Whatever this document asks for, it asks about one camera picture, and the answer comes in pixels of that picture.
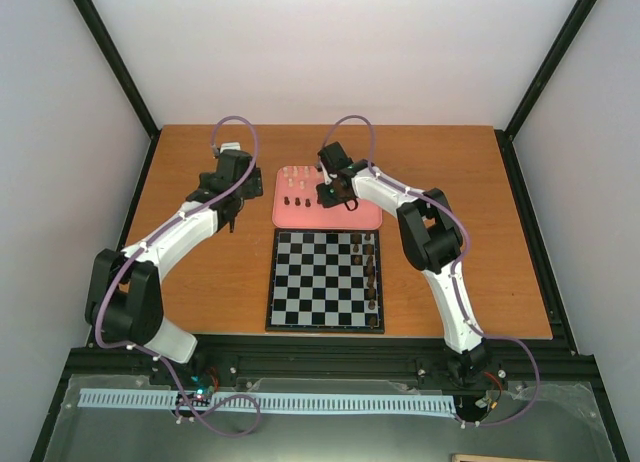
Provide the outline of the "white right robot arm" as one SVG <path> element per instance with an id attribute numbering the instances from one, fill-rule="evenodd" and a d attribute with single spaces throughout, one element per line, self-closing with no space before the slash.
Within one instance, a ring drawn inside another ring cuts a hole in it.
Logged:
<path id="1" fill-rule="evenodd" d="M 395 217 L 403 253 L 426 279 L 451 351 L 447 370 L 464 385 L 488 361 L 485 338 L 466 290 L 462 258 L 466 232 L 439 189 L 421 191 L 403 184 L 363 159 L 352 160 L 338 142 L 318 152 L 324 181 L 316 186 L 325 208 L 367 201 Z"/>

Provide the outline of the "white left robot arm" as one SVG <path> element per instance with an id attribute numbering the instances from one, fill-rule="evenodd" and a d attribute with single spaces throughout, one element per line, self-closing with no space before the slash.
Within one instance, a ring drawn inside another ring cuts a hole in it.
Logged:
<path id="1" fill-rule="evenodd" d="M 173 361 L 186 384 L 201 382 L 208 360 L 195 351 L 196 337 L 165 315 L 162 282 L 195 247 L 224 228 L 233 230 L 247 200 L 263 195 L 261 170 L 237 142 L 224 143 L 213 172 L 199 175 L 197 189 L 178 211 L 140 241 L 94 260 L 85 319 L 102 348 L 139 347 Z"/>

